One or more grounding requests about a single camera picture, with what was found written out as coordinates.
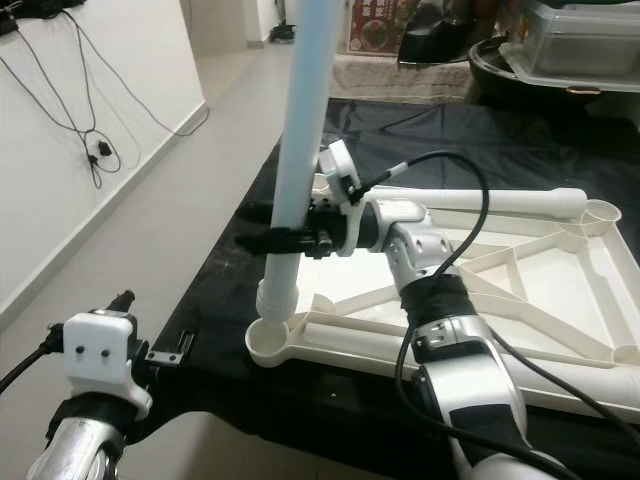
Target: white wall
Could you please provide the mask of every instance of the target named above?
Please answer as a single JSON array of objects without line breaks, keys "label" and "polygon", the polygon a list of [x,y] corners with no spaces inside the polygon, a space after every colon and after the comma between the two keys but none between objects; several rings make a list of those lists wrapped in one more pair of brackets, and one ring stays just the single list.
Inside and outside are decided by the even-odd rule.
[{"label": "white wall", "polygon": [[296,25],[300,18],[300,3],[301,0],[285,0],[285,14],[287,16],[287,23]]},{"label": "white wall", "polygon": [[248,42],[263,42],[280,23],[274,0],[242,0],[244,24]]},{"label": "white wall", "polygon": [[[178,1],[89,0],[71,13],[166,125],[176,129],[202,107]],[[62,15],[19,24],[79,128],[87,128],[90,117],[75,30]],[[0,315],[70,236],[171,138],[128,97],[86,43],[85,51],[98,129],[111,137],[125,163],[119,173],[103,174],[101,190],[93,186],[77,136],[54,126],[0,68]],[[0,38],[0,55],[56,118],[67,123],[17,34]],[[90,144],[96,145],[97,139]],[[105,168],[113,167],[112,158],[101,162]]]},{"label": "white wall", "polygon": [[220,55],[247,48],[242,4],[238,0],[180,0],[189,22],[191,47],[198,57]]}]

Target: gray floor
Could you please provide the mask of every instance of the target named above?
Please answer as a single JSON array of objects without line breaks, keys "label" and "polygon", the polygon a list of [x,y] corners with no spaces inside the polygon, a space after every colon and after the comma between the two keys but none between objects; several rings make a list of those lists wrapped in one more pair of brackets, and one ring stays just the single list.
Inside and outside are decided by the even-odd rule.
[{"label": "gray floor", "polygon": [[[3,333],[1,374],[33,350],[48,323],[104,305],[125,288],[137,295],[141,335],[151,341],[158,335],[282,130],[290,47],[239,55],[223,60],[239,65],[230,69],[233,78],[222,78],[211,58],[199,62],[209,121],[170,152]],[[2,480],[23,478],[67,394],[61,358],[51,356],[2,396]],[[184,415],[127,449],[120,474],[125,480],[380,478],[244,435],[204,413]]]}]

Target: baseboard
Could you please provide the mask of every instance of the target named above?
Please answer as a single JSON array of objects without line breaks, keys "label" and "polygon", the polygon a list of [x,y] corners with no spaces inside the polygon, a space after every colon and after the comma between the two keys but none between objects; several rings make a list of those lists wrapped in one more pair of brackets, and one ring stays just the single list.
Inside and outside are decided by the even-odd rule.
[{"label": "baseboard", "polygon": [[[178,127],[178,133],[190,132],[207,114],[207,104],[203,101]],[[40,291],[60,271],[67,261],[84,245],[96,230],[109,218],[118,205],[135,189],[135,187],[160,163],[162,158],[171,150],[181,137],[169,134],[141,163],[131,176],[122,183],[98,206],[93,215],[89,216],[40,264],[40,266],[0,304],[0,332],[4,331],[33,301]]]},{"label": "baseboard", "polygon": [[264,48],[269,43],[269,37],[264,40],[247,40],[247,48]]}]

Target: white pvc pipe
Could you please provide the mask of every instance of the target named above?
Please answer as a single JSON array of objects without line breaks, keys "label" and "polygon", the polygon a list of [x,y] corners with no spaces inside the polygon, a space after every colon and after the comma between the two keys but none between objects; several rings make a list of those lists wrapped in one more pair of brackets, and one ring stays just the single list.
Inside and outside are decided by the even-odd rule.
[{"label": "white pvc pipe", "polygon": [[[480,190],[438,190],[397,187],[374,187],[369,198],[379,200],[406,198],[430,208],[480,210]],[[491,190],[492,212],[531,213],[555,218],[578,218],[587,208],[587,195],[578,188],[549,191]]]},{"label": "white pvc pipe", "polygon": [[[303,226],[329,99],[343,0],[302,0],[280,146],[272,227]],[[298,300],[299,254],[268,255],[256,308],[268,322],[284,322]]]},{"label": "white pvc pipe", "polygon": [[[305,325],[302,338],[311,345],[319,345],[331,349],[336,348],[355,355],[363,355],[390,362],[395,361],[402,344],[402,337],[395,335],[353,330],[313,322]],[[415,363],[411,350],[407,351],[406,361]]]},{"label": "white pvc pipe", "polygon": [[[396,361],[402,343],[402,337],[399,336],[313,322],[305,325],[303,338],[307,344],[321,346],[329,351],[345,351],[389,363]],[[528,404],[594,415],[589,408],[526,368],[511,355],[502,354],[502,358],[516,385],[523,389]],[[538,359],[532,361],[597,401],[614,408],[625,420],[634,423],[640,421],[640,369],[626,365],[596,368]],[[411,350],[407,352],[406,363],[415,365]]]}]

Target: plastic container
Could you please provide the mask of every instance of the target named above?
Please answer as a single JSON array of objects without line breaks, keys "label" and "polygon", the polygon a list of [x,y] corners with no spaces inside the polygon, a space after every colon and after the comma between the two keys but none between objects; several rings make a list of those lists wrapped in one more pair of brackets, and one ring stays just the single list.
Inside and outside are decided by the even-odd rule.
[{"label": "plastic container", "polygon": [[640,91],[640,2],[567,5],[524,0],[500,53],[520,80]]}]

